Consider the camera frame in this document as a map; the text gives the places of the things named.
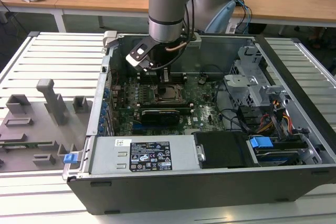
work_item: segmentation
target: robotic arm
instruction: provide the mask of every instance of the robotic arm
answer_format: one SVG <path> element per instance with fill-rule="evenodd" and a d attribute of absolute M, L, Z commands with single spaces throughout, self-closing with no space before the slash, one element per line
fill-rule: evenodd
<path fill-rule="evenodd" d="M 188 1 L 149 0 L 149 37 L 127 55 L 126 60 L 132 66 L 138 70 L 162 71 L 183 53 L 190 41 L 181 38 Z"/>

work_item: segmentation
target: red wire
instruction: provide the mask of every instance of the red wire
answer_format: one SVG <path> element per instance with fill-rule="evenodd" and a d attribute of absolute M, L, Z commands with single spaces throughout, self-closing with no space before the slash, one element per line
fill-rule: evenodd
<path fill-rule="evenodd" d="M 263 122 L 263 120 L 264 120 L 264 118 L 266 118 L 266 117 L 268 117 L 269 116 L 269 114 L 265 114 L 265 115 L 263 115 L 262 117 L 261 117 L 261 119 L 260 119 L 260 126 L 262 126 L 262 122 Z"/>

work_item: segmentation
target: power cable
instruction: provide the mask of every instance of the power cable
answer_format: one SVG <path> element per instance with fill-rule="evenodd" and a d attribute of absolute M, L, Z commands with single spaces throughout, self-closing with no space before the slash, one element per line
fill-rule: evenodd
<path fill-rule="evenodd" d="M 24 26 L 17 20 L 17 18 L 15 17 L 14 13 L 8 9 L 8 7 L 5 5 L 5 3 L 0 0 L 0 3 L 6 8 L 6 10 L 13 16 L 13 18 L 16 20 L 16 22 L 20 25 L 20 27 L 22 28 L 23 31 L 25 31 L 25 33 L 28 35 L 29 32 L 24 28 Z"/>

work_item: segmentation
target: yellow wire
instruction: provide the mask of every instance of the yellow wire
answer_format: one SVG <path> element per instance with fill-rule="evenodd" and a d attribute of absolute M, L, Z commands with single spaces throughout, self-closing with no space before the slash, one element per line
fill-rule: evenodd
<path fill-rule="evenodd" d="M 267 124 L 265 127 L 263 127 L 260 131 L 258 131 L 257 133 L 263 132 L 265 130 L 267 130 L 268 128 L 270 128 L 273 125 L 272 122 L 270 122 L 269 124 Z"/>
<path fill-rule="evenodd" d="M 283 115 L 283 117 L 287 119 L 288 131 L 290 132 L 290 120 L 289 120 L 288 116 L 286 116 L 286 115 Z"/>

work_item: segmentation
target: green circuit board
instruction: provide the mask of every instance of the green circuit board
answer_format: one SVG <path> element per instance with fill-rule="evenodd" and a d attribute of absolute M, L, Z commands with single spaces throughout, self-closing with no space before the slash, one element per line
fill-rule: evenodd
<path fill-rule="evenodd" d="M 193 103 L 191 113 L 180 115 L 180 121 L 175 126 L 142 126 L 141 120 L 136 117 L 141 109 L 139 103 L 151 101 L 155 85 L 140 85 L 136 78 L 128 79 L 120 84 L 117 97 L 114 97 L 114 120 L 116 135 L 184 135 L 196 131 L 223 130 L 223 122 L 219 119 L 213 101 L 215 82 L 206 82 L 203 86 L 198 84 L 199 76 L 187 76 L 187 82 L 179 85 L 183 100 Z"/>

